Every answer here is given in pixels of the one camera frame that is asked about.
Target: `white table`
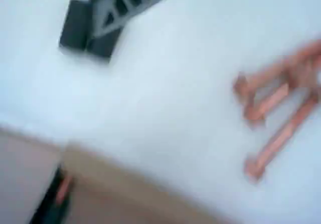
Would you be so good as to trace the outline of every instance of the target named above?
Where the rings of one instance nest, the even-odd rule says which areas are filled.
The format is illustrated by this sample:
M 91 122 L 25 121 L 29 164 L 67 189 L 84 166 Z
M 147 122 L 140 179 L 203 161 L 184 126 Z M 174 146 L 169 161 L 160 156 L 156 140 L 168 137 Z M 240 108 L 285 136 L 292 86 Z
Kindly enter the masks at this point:
M 69 0 L 0 0 L 0 121 L 77 139 L 245 223 L 321 222 L 321 110 L 258 185 L 243 174 L 303 99 L 251 131 L 232 91 L 321 33 L 320 0 L 165 0 L 125 29 L 109 65 L 57 48 Z

